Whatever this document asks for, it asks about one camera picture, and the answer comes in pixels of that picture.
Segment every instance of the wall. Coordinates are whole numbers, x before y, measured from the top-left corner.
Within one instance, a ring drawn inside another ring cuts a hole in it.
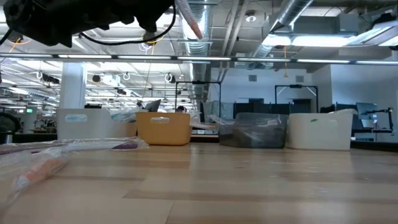
[[[314,85],[318,86],[319,109],[332,105],[331,66],[324,66],[314,72],[312,81]]]
[[[398,75],[392,66],[332,65],[331,85],[333,102],[355,104],[376,103],[378,109],[393,107],[398,109]],[[388,115],[378,116],[381,128],[389,127]],[[392,115],[395,128],[398,128],[397,111]],[[378,141],[398,142],[398,136],[378,134]]]
[[[212,69],[212,78],[216,80],[218,69]],[[304,83],[302,85],[312,85],[312,74],[308,74],[306,70],[288,70],[288,78],[284,77],[285,71],[279,70],[245,70],[233,68],[228,71],[221,87],[221,101],[225,103],[244,103],[249,98],[263,98],[264,102],[275,102],[275,85],[292,85],[296,84],[295,76],[303,75]],[[249,82],[248,75],[257,75],[257,82]],[[210,100],[218,100],[218,87],[210,87]],[[286,88],[279,96],[278,103],[288,103],[292,99],[315,99],[307,89],[290,89]]]

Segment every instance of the wooden table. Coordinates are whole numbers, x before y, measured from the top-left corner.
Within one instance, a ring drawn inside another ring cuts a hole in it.
[[[217,144],[81,152],[4,223],[397,224],[398,154]]]

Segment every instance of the orange bin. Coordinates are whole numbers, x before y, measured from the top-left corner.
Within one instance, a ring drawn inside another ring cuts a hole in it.
[[[183,146],[191,141],[190,115],[183,113],[136,113],[138,136],[151,145]]]

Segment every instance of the white box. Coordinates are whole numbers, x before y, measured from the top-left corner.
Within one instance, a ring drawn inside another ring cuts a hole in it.
[[[286,147],[293,149],[349,150],[353,115],[347,113],[291,114]]]

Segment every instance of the pillar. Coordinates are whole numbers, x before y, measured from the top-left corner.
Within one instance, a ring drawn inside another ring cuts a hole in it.
[[[24,115],[24,134],[33,133],[35,129],[35,121],[37,119],[37,107],[27,106]]]
[[[63,63],[60,93],[60,106],[63,109],[85,107],[87,72],[86,64]]]
[[[391,50],[393,60],[398,60],[398,50]]]

